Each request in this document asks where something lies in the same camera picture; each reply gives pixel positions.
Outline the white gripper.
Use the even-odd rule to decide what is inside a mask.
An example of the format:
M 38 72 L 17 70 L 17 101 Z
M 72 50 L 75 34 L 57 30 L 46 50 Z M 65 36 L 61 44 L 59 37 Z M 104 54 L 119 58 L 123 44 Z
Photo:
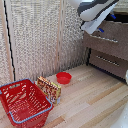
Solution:
M 86 31 L 88 34 L 92 34 L 98 28 L 98 26 L 102 23 L 102 21 L 107 17 L 107 15 L 108 15 L 108 12 L 103 11 L 97 19 L 93 21 L 85 22 L 81 26 L 81 29 Z M 110 14 L 110 15 L 113 19 L 116 19 L 116 16 L 114 14 Z

